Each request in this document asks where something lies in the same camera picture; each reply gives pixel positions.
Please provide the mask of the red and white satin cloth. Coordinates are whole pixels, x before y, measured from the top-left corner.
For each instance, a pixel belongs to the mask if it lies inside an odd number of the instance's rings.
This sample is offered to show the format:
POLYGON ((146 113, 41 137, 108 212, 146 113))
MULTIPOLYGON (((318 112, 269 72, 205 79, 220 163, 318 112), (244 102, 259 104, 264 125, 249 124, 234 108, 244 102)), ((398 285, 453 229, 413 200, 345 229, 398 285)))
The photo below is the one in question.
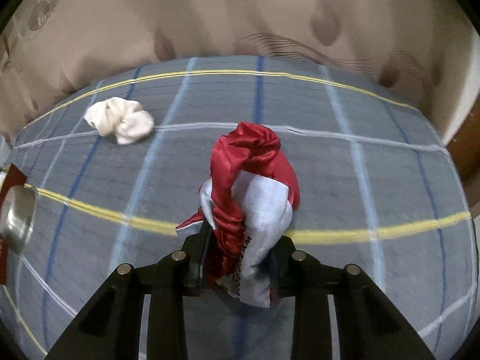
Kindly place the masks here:
POLYGON ((207 222, 218 244, 203 267, 207 284, 218 282, 240 302, 269 308, 272 283, 260 265, 299 205, 299 183, 278 135, 241 122, 214 145, 199 209, 176 232, 187 237, 207 222))

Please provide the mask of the grey plaid tablecloth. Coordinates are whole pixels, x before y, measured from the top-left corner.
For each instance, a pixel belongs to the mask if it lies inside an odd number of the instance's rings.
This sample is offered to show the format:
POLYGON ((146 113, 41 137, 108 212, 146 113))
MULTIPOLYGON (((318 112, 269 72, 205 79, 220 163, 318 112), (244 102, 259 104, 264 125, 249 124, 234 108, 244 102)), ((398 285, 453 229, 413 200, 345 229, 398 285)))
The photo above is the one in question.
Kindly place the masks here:
POLYGON ((9 163, 38 192, 32 236, 8 257, 1 320, 43 359, 120 263, 181 247, 174 228, 199 205, 216 140, 266 125, 298 178, 295 245, 322 263, 362 267, 437 359, 477 315, 478 252, 456 169, 429 121, 370 81, 314 63, 191 58, 82 88, 23 128, 9 163), (131 145, 85 119, 95 102, 138 101, 154 130, 131 145))

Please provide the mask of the cream crumpled cloth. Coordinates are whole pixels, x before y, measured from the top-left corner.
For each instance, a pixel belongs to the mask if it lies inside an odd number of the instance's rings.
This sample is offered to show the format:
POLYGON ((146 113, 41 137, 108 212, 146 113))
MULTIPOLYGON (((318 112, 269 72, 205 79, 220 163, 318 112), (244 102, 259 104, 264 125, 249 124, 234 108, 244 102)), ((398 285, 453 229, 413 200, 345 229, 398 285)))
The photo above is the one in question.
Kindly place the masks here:
POLYGON ((140 102, 122 97, 95 102, 86 110, 84 119, 101 137, 113 135, 120 146, 140 141, 155 127, 153 116, 140 102))

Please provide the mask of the beige leaf-print curtain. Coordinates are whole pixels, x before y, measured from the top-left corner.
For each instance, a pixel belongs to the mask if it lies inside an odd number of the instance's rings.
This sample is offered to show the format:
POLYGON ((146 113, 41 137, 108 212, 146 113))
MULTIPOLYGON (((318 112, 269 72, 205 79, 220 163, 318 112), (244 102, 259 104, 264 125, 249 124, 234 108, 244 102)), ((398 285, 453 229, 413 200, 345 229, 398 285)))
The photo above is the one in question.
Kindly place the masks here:
POLYGON ((1 34, 1 132, 104 77, 195 55, 359 73, 445 141, 479 94, 479 35, 456 0, 24 0, 1 34))

